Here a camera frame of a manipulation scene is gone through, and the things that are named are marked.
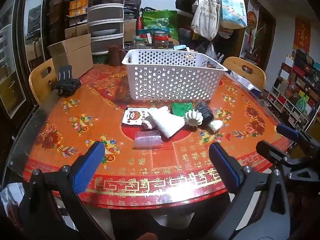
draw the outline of hanging bag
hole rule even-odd
[[[191,28],[196,34],[212,41],[219,30],[219,0],[199,0]]]
[[[221,26],[241,29],[248,26],[244,0],[220,0],[222,4]]]

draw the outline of perforated basket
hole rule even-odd
[[[210,100],[227,71],[204,54],[167,49],[133,49],[122,64],[135,100]]]

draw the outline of wooden chair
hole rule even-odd
[[[46,98],[48,98],[55,88],[57,83],[57,76],[54,70],[53,60],[49,59],[36,67],[29,76],[29,84],[33,96],[39,105],[41,105]]]
[[[177,40],[173,39],[173,38],[169,38],[169,41],[172,41],[174,46],[180,45],[180,43]]]
[[[266,84],[266,74],[258,66],[238,57],[227,58],[223,65],[227,69],[249,80],[255,87],[263,91]]]

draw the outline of brown ceramic mug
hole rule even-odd
[[[124,59],[125,51],[120,45],[111,45],[109,47],[109,65],[121,66]]]

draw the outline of floral table pattern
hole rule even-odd
[[[33,169],[57,171],[71,165],[94,141],[105,145],[105,157],[82,201],[115,209],[160,208],[203,200],[225,192],[208,147],[219,142],[241,165],[263,171],[270,163],[257,154],[260,140],[286,150],[289,141],[276,133],[278,122],[230,76],[221,78],[208,102],[223,128],[184,127],[156,150],[132,149],[141,126],[121,124],[127,107],[170,106],[165,101],[134,101],[125,66],[95,65],[81,78],[70,98],[61,98],[51,111],[29,154],[24,178]]]

